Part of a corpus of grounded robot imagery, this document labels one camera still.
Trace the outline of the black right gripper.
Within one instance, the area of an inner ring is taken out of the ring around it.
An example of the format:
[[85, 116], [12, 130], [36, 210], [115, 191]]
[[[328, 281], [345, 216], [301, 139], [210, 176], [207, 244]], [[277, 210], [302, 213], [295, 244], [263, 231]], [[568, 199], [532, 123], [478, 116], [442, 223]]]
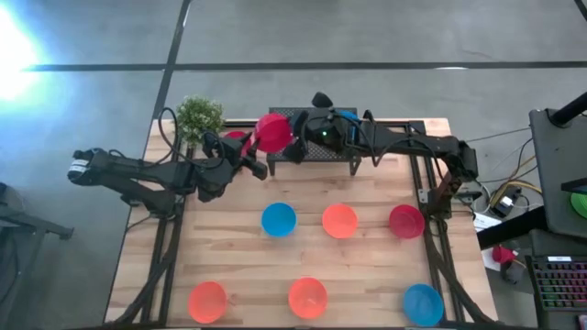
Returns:
[[296, 110], [287, 117], [293, 141], [283, 149], [282, 155], [293, 163], [301, 163], [309, 154], [313, 143], [340, 154], [356, 134], [357, 115], [334, 107], [331, 99], [316, 92], [310, 110]]

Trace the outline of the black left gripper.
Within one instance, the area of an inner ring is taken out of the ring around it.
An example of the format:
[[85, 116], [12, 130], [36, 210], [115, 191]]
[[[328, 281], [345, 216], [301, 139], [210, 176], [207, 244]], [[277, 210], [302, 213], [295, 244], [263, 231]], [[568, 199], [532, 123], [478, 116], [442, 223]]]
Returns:
[[211, 202], [221, 197], [242, 168], [249, 169], [261, 181], [267, 178], [268, 167], [257, 160], [257, 143], [251, 142], [251, 133], [240, 137], [219, 137], [206, 131], [203, 138], [202, 151], [206, 158], [196, 161], [199, 201]]

